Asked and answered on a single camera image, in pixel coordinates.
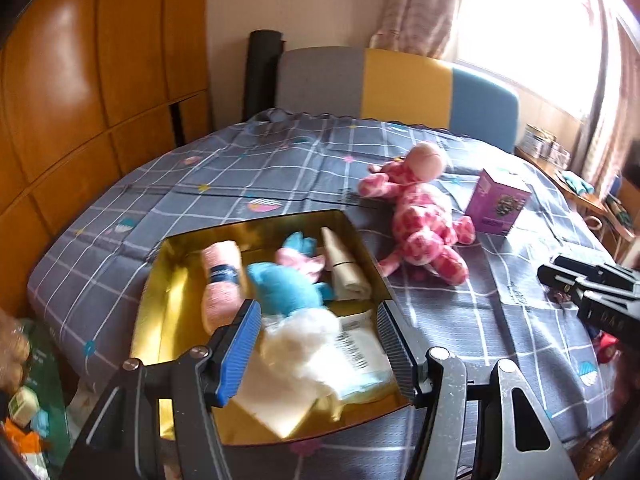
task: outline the gold box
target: gold box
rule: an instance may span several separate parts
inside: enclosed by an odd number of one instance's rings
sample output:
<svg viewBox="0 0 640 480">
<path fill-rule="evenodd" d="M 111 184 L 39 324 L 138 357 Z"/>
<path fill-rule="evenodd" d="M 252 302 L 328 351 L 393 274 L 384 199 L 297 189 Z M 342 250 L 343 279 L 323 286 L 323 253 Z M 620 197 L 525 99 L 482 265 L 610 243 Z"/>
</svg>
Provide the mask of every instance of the gold box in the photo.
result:
<svg viewBox="0 0 640 480">
<path fill-rule="evenodd" d="M 275 251 L 295 231 L 316 238 L 321 246 L 321 228 L 324 226 L 333 230 L 348 247 L 372 287 L 372 300 L 333 301 L 329 304 L 330 310 L 337 316 L 348 316 L 376 308 L 383 300 L 393 299 L 386 279 L 378 273 L 364 242 L 340 210 L 296 213 L 200 229 L 162 241 L 142 295 L 130 355 L 141 359 L 145 365 L 151 365 L 171 361 L 192 346 L 208 341 L 200 314 L 200 301 L 207 284 L 200 260 L 202 249 L 215 242 L 234 240 L 240 247 L 243 266 L 272 262 Z M 255 297 L 244 272 L 240 282 L 245 296 Z M 396 384 L 384 390 L 381 397 L 367 404 L 344 405 L 337 420 L 335 412 L 325 403 L 316 402 L 285 440 L 250 416 L 233 399 L 224 408 L 214 408 L 213 413 L 223 444 L 272 444 L 343 430 L 408 404 Z M 174 437 L 170 400 L 161 400 L 160 431 L 164 438 Z"/>
</svg>

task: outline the black cylinder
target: black cylinder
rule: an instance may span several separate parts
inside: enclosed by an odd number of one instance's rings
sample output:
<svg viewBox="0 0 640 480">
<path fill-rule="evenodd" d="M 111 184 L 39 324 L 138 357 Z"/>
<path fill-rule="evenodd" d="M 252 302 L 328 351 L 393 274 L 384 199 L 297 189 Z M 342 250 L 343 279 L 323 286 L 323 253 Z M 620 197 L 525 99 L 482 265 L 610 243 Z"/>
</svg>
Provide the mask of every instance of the black cylinder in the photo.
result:
<svg viewBox="0 0 640 480">
<path fill-rule="evenodd" d="M 277 30 L 254 30 L 249 35 L 244 72 L 243 121 L 273 108 L 278 60 L 283 51 L 282 33 Z"/>
</svg>

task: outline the gray plaid bed sheet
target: gray plaid bed sheet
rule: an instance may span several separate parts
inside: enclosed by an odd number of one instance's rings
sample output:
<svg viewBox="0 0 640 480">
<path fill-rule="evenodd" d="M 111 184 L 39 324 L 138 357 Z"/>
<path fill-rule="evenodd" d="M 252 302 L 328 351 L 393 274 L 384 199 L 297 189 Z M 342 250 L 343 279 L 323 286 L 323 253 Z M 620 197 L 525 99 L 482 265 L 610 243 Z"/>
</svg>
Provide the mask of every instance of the gray plaid bed sheet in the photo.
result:
<svg viewBox="0 0 640 480">
<path fill-rule="evenodd" d="M 163 238 L 228 222 L 340 208 L 378 258 L 393 248 L 392 207 L 363 200 L 370 163 L 404 155 L 417 141 L 448 155 L 438 186 L 464 211 L 483 167 L 519 174 L 532 190 L 507 237 L 479 234 L 457 246 L 464 285 L 415 267 L 390 277 L 404 313 L 433 345 L 464 360 L 517 362 L 563 441 L 610 415 L 613 370 L 598 367 L 572 304 L 549 300 L 536 268 L 563 252 L 610 261 L 582 219 L 532 165 L 493 146 L 423 126 L 268 110 L 177 148 L 125 176 L 55 242 L 29 280 L 31 304 L 66 357 L 100 391 L 129 353 L 138 303 Z M 229 448 L 235 479 L 403 478 L 423 413 L 413 408 L 305 445 Z M 470 405 L 461 467 L 471 466 Z"/>
</svg>

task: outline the beige paper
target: beige paper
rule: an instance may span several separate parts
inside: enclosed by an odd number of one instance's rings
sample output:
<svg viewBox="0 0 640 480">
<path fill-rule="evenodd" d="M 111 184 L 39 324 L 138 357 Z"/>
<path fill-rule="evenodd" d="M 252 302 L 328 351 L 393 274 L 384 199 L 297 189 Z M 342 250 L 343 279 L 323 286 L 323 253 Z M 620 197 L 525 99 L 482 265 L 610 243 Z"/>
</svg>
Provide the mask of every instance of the beige paper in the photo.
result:
<svg viewBox="0 0 640 480">
<path fill-rule="evenodd" d="M 322 238 L 328 269 L 332 274 L 335 299 L 370 300 L 371 285 L 347 247 L 328 227 L 322 228 Z"/>
</svg>

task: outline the pink plush giraffe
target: pink plush giraffe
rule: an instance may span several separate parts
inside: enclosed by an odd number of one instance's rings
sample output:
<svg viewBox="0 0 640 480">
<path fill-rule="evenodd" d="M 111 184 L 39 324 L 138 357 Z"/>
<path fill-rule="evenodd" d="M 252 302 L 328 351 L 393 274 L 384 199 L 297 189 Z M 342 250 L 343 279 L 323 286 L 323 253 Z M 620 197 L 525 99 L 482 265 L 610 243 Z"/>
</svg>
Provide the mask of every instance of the pink plush giraffe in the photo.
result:
<svg viewBox="0 0 640 480">
<path fill-rule="evenodd" d="M 468 278 L 465 261 L 451 246 L 471 244 L 476 239 L 471 218 L 453 221 L 449 197 L 427 184 L 442 174 L 445 159 L 435 144 L 419 142 L 404 159 L 382 167 L 369 166 L 372 174 L 358 183 L 358 192 L 364 197 L 396 199 L 392 233 L 398 245 L 378 263 L 383 276 L 395 272 L 404 260 L 416 266 L 430 265 L 451 285 Z"/>
</svg>

